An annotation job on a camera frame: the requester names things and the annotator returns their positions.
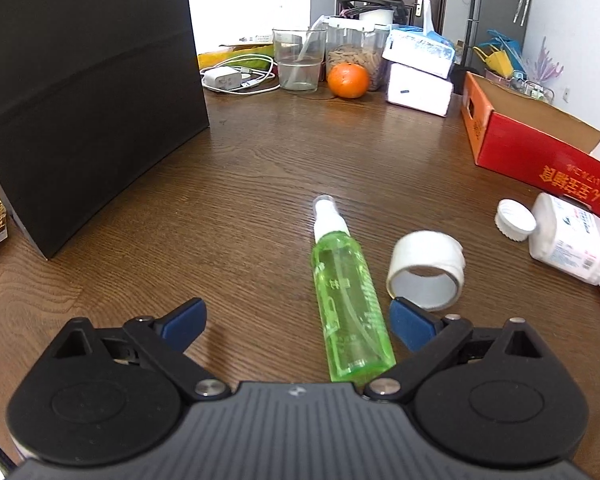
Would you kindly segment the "grey refrigerator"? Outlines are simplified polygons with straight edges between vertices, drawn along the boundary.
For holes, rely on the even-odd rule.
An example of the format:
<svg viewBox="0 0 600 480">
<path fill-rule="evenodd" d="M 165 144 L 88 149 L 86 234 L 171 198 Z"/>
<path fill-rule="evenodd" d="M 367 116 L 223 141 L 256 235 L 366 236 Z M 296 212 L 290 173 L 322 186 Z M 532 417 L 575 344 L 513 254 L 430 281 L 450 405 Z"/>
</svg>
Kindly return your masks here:
<svg viewBox="0 0 600 480">
<path fill-rule="evenodd" d="M 463 63 L 482 74 L 486 66 L 474 47 L 488 52 L 490 46 L 511 47 L 521 54 L 529 21 L 531 0 L 470 0 Z"/>
</svg>

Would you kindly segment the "purple tissue pack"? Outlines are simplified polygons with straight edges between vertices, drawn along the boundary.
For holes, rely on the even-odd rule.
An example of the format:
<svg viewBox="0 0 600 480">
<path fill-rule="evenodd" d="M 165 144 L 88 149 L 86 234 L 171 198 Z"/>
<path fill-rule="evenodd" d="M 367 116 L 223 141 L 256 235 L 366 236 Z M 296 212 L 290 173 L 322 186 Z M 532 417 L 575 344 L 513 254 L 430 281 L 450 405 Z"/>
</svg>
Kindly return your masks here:
<svg viewBox="0 0 600 480">
<path fill-rule="evenodd" d="M 447 79 L 398 63 L 390 65 L 387 87 L 390 104 L 445 117 L 452 93 L 453 84 Z"/>
</svg>

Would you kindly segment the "clear cotton swab box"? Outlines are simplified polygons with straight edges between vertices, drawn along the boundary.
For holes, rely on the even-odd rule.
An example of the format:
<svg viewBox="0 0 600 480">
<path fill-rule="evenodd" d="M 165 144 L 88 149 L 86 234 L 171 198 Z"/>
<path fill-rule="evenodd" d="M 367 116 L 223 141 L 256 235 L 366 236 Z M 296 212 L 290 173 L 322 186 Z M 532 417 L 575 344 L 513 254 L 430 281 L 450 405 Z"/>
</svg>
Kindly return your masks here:
<svg viewBox="0 0 600 480">
<path fill-rule="evenodd" d="M 541 193 L 532 207 L 536 228 L 530 256 L 578 280 L 600 284 L 600 218 L 553 195 Z"/>
</svg>

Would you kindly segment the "orange fruit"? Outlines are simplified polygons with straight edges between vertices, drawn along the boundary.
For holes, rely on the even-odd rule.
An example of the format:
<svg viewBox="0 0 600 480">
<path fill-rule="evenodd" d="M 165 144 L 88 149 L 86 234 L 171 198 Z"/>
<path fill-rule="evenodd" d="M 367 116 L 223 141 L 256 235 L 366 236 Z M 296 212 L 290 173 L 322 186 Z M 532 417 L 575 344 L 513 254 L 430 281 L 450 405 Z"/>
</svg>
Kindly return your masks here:
<svg viewBox="0 0 600 480">
<path fill-rule="evenodd" d="M 337 98 L 358 99 L 370 88 L 370 75 L 362 65 L 339 63 L 328 73 L 327 85 Z"/>
</svg>

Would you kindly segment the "blue tissue pack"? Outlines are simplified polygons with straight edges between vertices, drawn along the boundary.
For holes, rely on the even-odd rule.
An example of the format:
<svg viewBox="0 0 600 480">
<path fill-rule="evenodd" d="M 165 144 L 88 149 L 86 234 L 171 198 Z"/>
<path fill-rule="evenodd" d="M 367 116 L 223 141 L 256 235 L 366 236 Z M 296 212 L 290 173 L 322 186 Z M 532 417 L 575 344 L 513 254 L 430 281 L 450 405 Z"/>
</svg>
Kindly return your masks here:
<svg viewBox="0 0 600 480">
<path fill-rule="evenodd" d="M 425 35 L 417 27 L 394 28 L 382 57 L 391 63 L 446 79 L 455 61 L 455 48 L 451 41 L 436 32 Z"/>
</svg>

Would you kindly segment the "green spray bottle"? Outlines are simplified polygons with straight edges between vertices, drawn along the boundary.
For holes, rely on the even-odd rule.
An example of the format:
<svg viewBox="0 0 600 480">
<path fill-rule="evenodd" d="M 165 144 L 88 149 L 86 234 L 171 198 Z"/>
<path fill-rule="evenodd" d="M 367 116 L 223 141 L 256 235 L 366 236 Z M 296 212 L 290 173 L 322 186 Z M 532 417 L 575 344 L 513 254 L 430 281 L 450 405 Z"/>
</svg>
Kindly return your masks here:
<svg viewBox="0 0 600 480">
<path fill-rule="evenodd" d="M 396 364 L 361 245 L 332 196 L 313 203 L 311 266 L 329 377 L 364 385 Z"/>
</svg>

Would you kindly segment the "black monitor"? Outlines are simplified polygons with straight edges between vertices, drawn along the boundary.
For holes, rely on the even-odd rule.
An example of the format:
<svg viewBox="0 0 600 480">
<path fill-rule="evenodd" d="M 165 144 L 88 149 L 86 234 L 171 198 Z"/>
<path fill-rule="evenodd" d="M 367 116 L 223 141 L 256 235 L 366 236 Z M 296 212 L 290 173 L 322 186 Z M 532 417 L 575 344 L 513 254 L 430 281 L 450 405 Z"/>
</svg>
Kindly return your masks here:
<svg viewBox="0 0 600 480">
<path fill-rule="evenodd" d="M 45 258 L 208 125 L 188 0 L 0 0 L 0 194 Z"/>
</svg>

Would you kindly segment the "metal storage rack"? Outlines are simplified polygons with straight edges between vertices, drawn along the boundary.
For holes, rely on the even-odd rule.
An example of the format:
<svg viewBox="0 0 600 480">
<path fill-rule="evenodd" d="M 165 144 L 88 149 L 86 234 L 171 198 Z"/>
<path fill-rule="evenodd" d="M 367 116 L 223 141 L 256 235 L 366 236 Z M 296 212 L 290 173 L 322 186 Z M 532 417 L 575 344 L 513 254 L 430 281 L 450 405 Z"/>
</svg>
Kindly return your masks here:
<svg viewBox="0 0 600 480">
<path fill-rule="evenodd" d="M 516 91 L 524 96 L 528 96 L 529 98 L 548 104 L 552 104 L 554 102 L 555 92 L 552 89 L 543 87 L 542 84 L 537 84 L 536 82 L 529 80 L 527 75 L 521 70 L 515 70 L 512 76 L 505 78 L 486 68 L 484 70 L 484 76 L 487 80 L 490 80 L 494 84 L 498 84 L 501 87 Z"/>
</svg>

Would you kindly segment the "white round lid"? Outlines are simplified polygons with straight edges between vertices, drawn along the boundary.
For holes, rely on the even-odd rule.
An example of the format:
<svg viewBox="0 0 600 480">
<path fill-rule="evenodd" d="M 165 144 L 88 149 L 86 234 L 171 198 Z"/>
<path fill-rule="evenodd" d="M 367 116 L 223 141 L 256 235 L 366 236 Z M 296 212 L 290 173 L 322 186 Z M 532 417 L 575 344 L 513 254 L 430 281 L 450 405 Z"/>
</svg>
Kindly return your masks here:
<svg viewBox="0 0 600 480">
<path fill-rule="evenodd" d="M 524 242 L 536 229 L 532 212 L 509 198 L 498 202 L 494 223 L 503 235 L 514 242 Z"/>
</svg>

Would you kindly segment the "clear food container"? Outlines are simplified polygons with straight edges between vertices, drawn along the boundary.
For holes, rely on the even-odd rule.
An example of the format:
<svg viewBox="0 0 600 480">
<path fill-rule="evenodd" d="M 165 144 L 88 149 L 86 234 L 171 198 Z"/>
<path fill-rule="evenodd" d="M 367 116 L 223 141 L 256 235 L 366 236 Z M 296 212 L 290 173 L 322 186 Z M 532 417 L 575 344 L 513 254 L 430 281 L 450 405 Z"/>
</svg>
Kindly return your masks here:
<svg viewBox="0 0 600 480">
<path fill-rule="evenodd" d="M 370 76 L 368 90 L 379 90 L 387 75 L 387 61 L 382 57 L 389 37 L 389 25 L 365 23 L 350 18 L 328 16 L 326 32 L 326 74 L 339 64 L 363 66 Z"/>
</svg>

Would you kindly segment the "clear glass cup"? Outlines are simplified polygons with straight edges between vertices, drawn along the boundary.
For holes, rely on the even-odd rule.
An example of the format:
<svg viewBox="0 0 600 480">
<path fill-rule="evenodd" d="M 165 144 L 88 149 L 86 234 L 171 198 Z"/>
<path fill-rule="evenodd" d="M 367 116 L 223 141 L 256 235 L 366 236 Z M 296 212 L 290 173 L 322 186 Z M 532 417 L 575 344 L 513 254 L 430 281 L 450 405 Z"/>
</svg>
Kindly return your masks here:
<svg viewBox="0 0 600 480">
<path fill-rule="evenodd" d="M 326 28 L 274 29 L 273 44 L 280 88 L 316 91 L 325 56 Z"/>
</svg>

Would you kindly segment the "white tape roll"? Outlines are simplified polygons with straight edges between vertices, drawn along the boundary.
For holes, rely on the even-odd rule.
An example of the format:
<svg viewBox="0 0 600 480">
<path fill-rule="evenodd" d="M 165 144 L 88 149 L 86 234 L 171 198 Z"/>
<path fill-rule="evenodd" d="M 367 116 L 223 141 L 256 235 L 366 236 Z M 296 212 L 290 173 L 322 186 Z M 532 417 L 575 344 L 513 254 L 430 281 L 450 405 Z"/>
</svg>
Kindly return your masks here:
<svg viewBox="0 0 600 480">
<path fill-rule="evenodd" d="M 386 287 L 392 299 L 404 298 L 426 311 L 452 307 L 465 283 L 463 246 L 436 231 L 415 231 L 393 247 Z"/>
</svg>

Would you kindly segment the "red cardboard pumpkin box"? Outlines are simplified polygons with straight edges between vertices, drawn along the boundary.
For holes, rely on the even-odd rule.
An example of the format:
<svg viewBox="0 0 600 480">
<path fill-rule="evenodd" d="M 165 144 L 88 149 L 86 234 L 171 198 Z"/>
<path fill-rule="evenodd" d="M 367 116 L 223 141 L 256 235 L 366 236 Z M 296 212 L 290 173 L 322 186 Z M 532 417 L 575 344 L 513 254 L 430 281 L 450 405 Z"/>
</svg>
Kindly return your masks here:
<svg viewBox="0 0 600 480">
<path fill-rule="evenodd" d="M 473 73 L 465 76 L 460 111 L 476 165 L 600 217 L 600 131 Z"/>
</svg>

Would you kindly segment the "yellow blue bags pile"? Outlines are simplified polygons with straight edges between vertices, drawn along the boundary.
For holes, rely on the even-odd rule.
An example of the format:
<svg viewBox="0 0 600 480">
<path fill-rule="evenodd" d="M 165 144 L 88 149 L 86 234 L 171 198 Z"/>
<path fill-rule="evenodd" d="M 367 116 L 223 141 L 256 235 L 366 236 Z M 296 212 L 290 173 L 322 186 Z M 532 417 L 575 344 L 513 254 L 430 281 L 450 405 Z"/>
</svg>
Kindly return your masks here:
<svg viewBox="0 0 600 480">
<path fill-rule="evenodd" d="M 472 47 L 472 52 L 478 55 L 486 69 L 505 79 L 527 76 L 519 41 L 495 29 L 488 29 L 486 32 L 490 40 Z"/>
</svg>

